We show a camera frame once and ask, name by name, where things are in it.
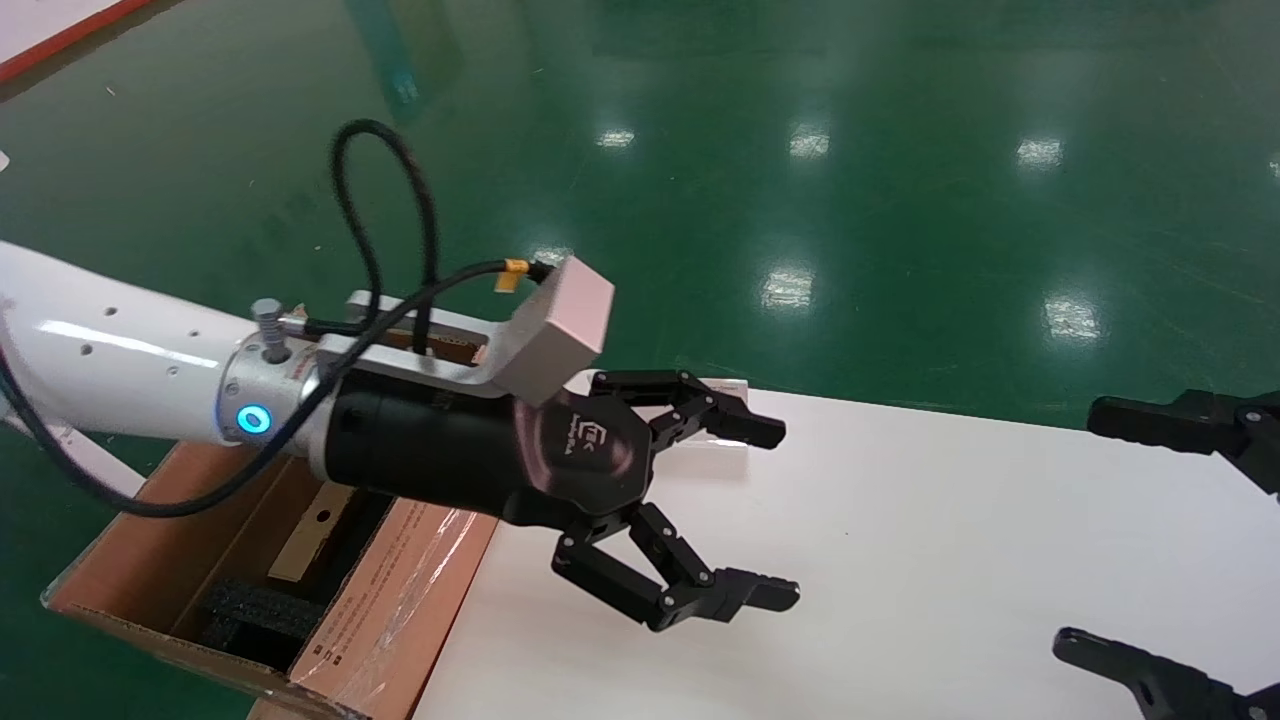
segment blue indicator light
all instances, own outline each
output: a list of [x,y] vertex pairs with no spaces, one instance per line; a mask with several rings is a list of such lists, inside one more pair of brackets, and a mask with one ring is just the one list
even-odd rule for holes
[[271,429],[271,414],[261,405],[246,405],[236,414],[241,429],[251,436],[260,436]]

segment black metal part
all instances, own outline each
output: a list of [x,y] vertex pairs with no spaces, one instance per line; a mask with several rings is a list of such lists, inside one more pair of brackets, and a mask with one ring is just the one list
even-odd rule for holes
[[1189,389],[1169,405],[1100,397],[1089,409],[1089,432],[1167,447],[1217,452],[1267,495],[1280,493],[1280,392],[1257,397]]
[[728,623],[744,606],[781,612],[800,600],[800,585],[736,568],[710,570],[653,503],[628,518],[631,541],[667,582],[658,583],[598,547],[608,533],[579,529],[561,536],[552,559],[556,574],[650,630],[689,618]]
[[[664,405],[649,423],[632,410]],[[554,571],[654,630],[728,621],[742,606],[786,610],[799,585],[710,570],[644,502],[654,456],[703,429],[764,448],[786,436],[783,421],[680,370],[598,373],[590,395],[562,391],[538,407],[353,372],[334,401],[325,469],[339,483],[562,530]],[[594,547],[623,529],[666,591]]]
[[1053,655],[1129,688],[1147,720],[1280,717],[1280,684],[1240,696],[1196,667],[1075,628],[1057,632]]
[[[1267,495],[1280,492],[1280,392],[1235,397],[1187,391],[1169,405],[1100,397],[1088,429],[1102,437],[1217,452]],[[1147,720],[1280,720],[1280,683],[1249,696],[1206,673],[1075,628],[1062,628],[1053,655],[1133,692]]]

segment black cable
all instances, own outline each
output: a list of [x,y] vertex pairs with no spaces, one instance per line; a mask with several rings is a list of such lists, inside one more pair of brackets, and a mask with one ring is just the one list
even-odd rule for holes
[[410,310],[421,306],[424,302],[430,302],[436,295],[449,290],[458,283],[462,283],[470,278],[500,273],[506,270],[507,264],[503,261],[494,263],[477,263],[475,265],[467,265],[466,268],[453,273],[444,281],[425,286],[419,288],[417,292],[407,297],[403,302],[397,305],[389,313],[381,316],[375,316],[374,322],[369,328],[360,334],[356,342],[343,352],[338,360],[329,368],[326,373],[320,379],[320,384],[311,391],[311,393],[298,405],[297,410],[289,415],[289,419],[280,427],[279,432],[265,445],[252,460],[248,461],[244,468],[242,468],[234,477],[223,483],[221,486],[214,488],[212,491],[191,500],[183,500],[180,502],[146,502],[142,500],[136,500],[124,493],[120,493],[101,480],[95,478],[92,474],[87,473],[78,462],[72,460],[63,446],[59,445],[54,434],[49,432],[45,423],[40,419],[36,409],[32,406],[31,401],[18,387],[18,380],[14,378],[13,369],[9,366],[9,359],[4,354],[4,348],[0,347],[0,392],[4,393],[5,398],[13,405],[14,413],[18,418],[26,423],[27,429],[36,438],[36,442],[49,452],[50,457],[61,471],[67,473],[72,483],[81,489],[88,492],[91,496],[105,502],[111,509],[119,512],[129,512],[132,515],[142,515],[145,518],[180,518],[184,515],[195,515],[207,510],[219,502],[230,497],[236,491],[243,488],[250,482],[252,482],[262,470],[275,460],[275,456],[284,450],[284,446],[297,434],[302,424],[307,421],[307,418],[315,413],[316,407],[324,402],[334,389],[337,389],[338,383],[342,380],[343,375],[347,374],[351,368],[355,366],[356,360],[369,350],[374,343],[381,340],[383,334],[387,333],[396,323],[398,323]]
[[[378,263],[374,260],[374,251],[369,245],[369,237],[365,234],[365,228],[356,214],[356,206],[351,201],[351,191],[347,188],[347,146],[360,135],[371,135],[381,140],[392,151],[392,155],[396,156],[396,160],[399,161],[404,176],[408,178],[410,190],[413,192],[413,201],[417,205],[419,219],[422,224],[422,287],[435,284],[440,259],[435,201],[431,200],[431,192],[426,187],[426,181],[422,179],[417,160],[413,159],[413,154],[404,145],[404,140],[385,124],[367,118],[351,120],[342,126],[342,129],[333,138],[333,146],[330,147],[329,172],[333,176],[333,192],[338,197],[338,206],[342,208],[342,217],[347,220],[347,228],[351,229],[351,234],[356,240],[356,246],[360,247],[360,256],[364,259],[365,265],[372,268],[370,273],[369,292],[371,297],[369,309],[365,311],[365,319],[360,324],[360,329],[365,331],[372,324],[374,318],[378,316],[383,297],[383,283],[381,275],[376,269]],[[372,279],[374,275],[376,275],[376,282]],[[413,320],[413,352],[419,355],[426,354],[426,333],[430,328],[430,319],[431,300],[428,299],[419,305],[417,318]]]
[[355,337],[360,334],[360,323],[340,323],[337,320],[307,318],[302,323],[302,334],[307,337],[320,337],[323,334],[344,334]]

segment bolt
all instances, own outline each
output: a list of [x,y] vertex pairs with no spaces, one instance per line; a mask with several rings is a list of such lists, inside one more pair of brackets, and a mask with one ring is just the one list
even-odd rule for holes
[[250,311],[253,314],[253,320],[257,323],[257,329],[262,333],[262,345],[266,350],[262,351],[262,360],[273,365],[279,365],[289,359],[289,347],[284,345],[284,323],[280,318],[284,316],[284,305],[274,297],[264,297],[253,302]]

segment white table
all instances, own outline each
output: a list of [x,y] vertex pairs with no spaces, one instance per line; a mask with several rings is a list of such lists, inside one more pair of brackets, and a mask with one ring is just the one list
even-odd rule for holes
[[0,1],[0,65],[81,23],[120,0],[3,0]]
[[1138,720],[1121,685],[1052,656],[1062,625],[1242,693],[1280,680],[1280,507],[1225,460],[773,392],[751,407],[787,421],[780,448],[668,451],[649,498],[709,565],[797,580],[791,611],[653,634],[552,574],[556,533],[502,527],[416,717]]

